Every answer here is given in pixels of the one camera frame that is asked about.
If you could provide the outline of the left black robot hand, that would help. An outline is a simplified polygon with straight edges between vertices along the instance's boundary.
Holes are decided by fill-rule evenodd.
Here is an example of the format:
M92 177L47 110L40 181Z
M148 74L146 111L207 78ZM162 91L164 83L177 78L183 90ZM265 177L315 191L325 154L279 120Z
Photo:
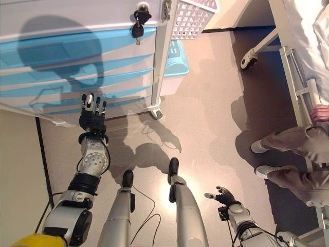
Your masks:
M83 94L81 98L81 112L79 118L80 127L96 136L102 136L106 132L107 102L101 103L101 97L94 97L94 94Z

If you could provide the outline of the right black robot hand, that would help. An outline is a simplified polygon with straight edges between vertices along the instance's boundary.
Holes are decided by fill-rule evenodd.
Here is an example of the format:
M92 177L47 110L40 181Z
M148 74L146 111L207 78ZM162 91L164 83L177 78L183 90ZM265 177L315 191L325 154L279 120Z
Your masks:
M233 194L227 188L217 186L216 189L218 190L217 195L207 192L204 196L208 199L216 200L225 206L229 206L233 201L235 201Z

